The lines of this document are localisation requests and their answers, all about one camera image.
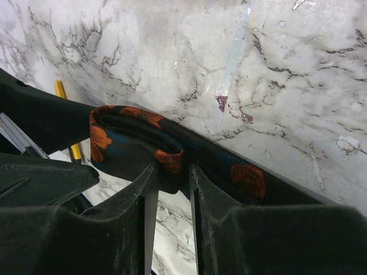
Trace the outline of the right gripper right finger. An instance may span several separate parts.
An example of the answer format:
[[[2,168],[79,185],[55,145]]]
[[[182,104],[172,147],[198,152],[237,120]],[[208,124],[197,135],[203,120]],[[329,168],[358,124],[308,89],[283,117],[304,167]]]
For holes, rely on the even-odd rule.
[[[199,274],[365,274],[366,218],[339,205],[242,205],[190,166]]]

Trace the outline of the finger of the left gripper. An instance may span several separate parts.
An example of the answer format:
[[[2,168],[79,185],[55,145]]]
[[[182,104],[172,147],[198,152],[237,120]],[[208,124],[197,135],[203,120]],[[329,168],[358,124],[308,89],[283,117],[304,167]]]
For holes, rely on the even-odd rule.
[[[1,206],[61,205],[98,182],[91,166],[1,153]]]
[[[93,109],[26,85],[1,70],[1,112],[47,154],[89,138]]]

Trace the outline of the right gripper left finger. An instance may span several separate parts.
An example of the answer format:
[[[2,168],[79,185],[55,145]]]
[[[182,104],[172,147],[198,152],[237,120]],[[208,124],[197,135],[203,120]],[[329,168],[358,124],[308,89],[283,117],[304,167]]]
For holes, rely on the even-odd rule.
[[[158,166],[81,214],[61,205],[1,206],[2,274],[149,274]]]

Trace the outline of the black orange floral tie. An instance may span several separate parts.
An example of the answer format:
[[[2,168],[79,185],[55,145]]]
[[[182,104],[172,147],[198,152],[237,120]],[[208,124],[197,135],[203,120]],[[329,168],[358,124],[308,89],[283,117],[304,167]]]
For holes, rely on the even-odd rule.
[[[89,115],[91,162],[106,174],[132,181],[158,162],[161,189],[190,195],[192,163],[242,204],[310,205],[319,199],[154,113],[126,106],[102,106]]]

